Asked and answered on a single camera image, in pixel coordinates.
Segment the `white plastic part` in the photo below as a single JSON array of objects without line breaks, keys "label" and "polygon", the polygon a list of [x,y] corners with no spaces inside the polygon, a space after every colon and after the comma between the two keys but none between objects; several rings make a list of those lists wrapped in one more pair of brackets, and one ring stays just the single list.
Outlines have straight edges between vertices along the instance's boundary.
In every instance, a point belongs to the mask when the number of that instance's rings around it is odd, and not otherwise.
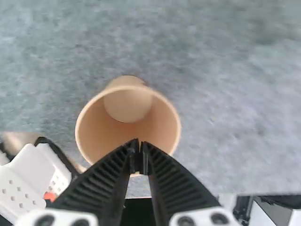
[{"label": "white plastic part", "polygon": [[71,226],[78,220],[86,220],[89,226],[98,226],[98,220],[94,214],[48,208],[44,210],[33,210],[23,215],[15,226],[35,226],[36,222],[45,216],[53,217],[54,221],[50,224],[51,226]]},{"label": "white plastic part", "polygon": [[46,155],[32,144],[26,144],[12,162],[5,165],[43,197],[55,168]]},{"label": "white plastic part", "polygon": [[9,163],[9,159],[6,157],[6,153],[0,150],[0,166],[4,166],[7,163]]},{"label": "white plastic part", "polygon": [[0,214],[14,223],[30,210],[45,208],[43,195],[54,171],[45,154],[24,146],[12,162],[0,166]]},{"label": "white plastic part", "polygon": [[[215,216],[218,215],[222,216],[223,219],[226,220],[226,222],[222,222],[222,220],[217,220]],[[179,220],[181,218],[191,219],[194,223],[194,226],[241,226],[234,218],[233,214],[222,207],[212,207],[176,213],[171,217],[169,221],[169,226],[178,226]]]},{"label": "white plastic part", "polygon": [[51,149],[49,144],[38,144],[37,149],[46,155],[55,168],[55,173],[51,178],[47,191],[60,195],[71,182],[71,172]]}]

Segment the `black plastic part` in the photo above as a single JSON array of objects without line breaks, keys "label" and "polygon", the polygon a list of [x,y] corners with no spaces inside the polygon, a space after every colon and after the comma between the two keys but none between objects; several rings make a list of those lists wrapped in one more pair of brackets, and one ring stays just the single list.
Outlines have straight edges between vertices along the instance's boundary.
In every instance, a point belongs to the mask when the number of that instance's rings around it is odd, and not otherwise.
[{"label": "black plastic part", "polygon": [[75,169],[75,167],[71,164],[67,156],[62,152],[62,150],[51,140],[45,137],[39,137],[34,143],[35,146],[38,144],[49,144],[50,148],[56,153],[58,158],[65,164],[66,168],[71,172],[71,178],[74,180],[79,175],[79,172]]},{"label": "black plastic part", "polygon": [[239,196],[233,209],[233,215],[242,226],[248,226],[250,223],[251,210],[253,207],[253,196]]},{"label": "black plastic part", "polygon": [[301,195],[268,195],[260,196],[261,201],[270,205],[276,204],[284,208],[301,209]]},{"label": "black plastic part", "polygon": [[156,226],[151,198],[126,199],[120,226]]},{"label": "black plastic part", "polygon": [[137,139],[115,149],[79,175],[50,207],[90,212],[100,226],[118,226],[136,150]]},{"label": "black plastic part", "polygon": [[144,167],[157,226],[167,226],[177,212],[220,206],[217,199],[180,163],[148,142],[142,142]]}]

